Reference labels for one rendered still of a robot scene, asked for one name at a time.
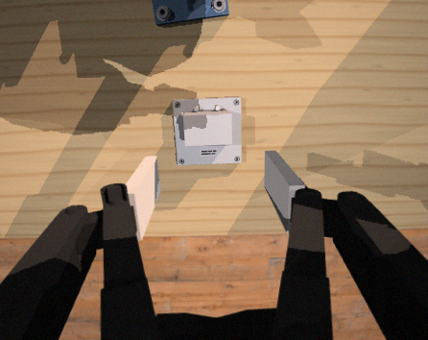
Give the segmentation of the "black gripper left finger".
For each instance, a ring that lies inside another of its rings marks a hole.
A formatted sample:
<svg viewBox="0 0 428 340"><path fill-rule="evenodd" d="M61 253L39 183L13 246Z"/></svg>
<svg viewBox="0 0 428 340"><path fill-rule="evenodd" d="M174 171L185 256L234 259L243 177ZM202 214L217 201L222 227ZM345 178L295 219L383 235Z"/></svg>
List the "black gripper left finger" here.
<svg viewBox="0 0 428 340"><path fill-rule="evenodd" d="M60 211L0 283L0 340L59 340L100 249L101 340L161 340L138 245L160 194L157 157L100 191L102 210Z"/></svg>

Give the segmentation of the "dark grey metal block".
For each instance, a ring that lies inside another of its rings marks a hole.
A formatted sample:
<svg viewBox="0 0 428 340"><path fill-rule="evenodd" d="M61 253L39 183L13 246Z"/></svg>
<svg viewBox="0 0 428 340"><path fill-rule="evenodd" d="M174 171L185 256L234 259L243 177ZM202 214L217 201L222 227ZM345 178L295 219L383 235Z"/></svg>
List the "dark grey metal block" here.
<svg viewBox="0 0 428 340"><path fill-rule="evenodd" d="M232 144L230 110L185 112L183 126L185 146Z"/></svg>

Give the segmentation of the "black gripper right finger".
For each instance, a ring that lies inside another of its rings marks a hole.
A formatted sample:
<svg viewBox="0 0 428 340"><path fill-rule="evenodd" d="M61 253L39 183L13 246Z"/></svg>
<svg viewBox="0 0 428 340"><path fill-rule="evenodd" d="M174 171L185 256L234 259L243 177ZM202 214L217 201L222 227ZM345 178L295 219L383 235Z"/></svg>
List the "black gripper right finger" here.
<svg viewBox="0 0 428 340"><path fill-rule="evenodd" d="M428 260L364 195L321 199L277 151L265 151L264 186L290 232L271 340L333 340L325 237L386 340L428 340Z"/></svg>

